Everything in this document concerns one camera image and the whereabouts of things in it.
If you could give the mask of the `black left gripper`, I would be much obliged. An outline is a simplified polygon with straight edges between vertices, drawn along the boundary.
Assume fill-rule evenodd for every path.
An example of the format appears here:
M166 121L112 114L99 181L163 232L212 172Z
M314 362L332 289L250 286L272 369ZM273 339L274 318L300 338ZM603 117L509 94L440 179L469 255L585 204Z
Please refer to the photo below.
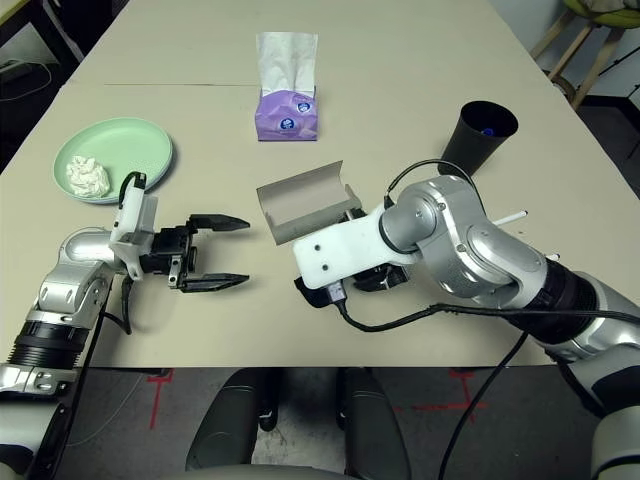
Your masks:
M166 276L168 286L183 293L215 292L240 285L250 277L233 273L190 275L197 258L192 241L200 230L229 232L249 227L249 222L224 214L192 214L187 224L162 228L154 234L150 251L140 257L142 271Z

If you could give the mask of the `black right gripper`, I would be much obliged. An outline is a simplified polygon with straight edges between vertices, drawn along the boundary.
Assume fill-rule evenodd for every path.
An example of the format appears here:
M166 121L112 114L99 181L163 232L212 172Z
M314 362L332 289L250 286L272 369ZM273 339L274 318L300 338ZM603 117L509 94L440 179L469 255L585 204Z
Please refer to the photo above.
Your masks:
M366 216L361 208L351 208L344 212L343 222L349 222ZM403 266L391 265L388 269L371 269L353 276L353 286L360 291L383 291L394 288L409 280Z

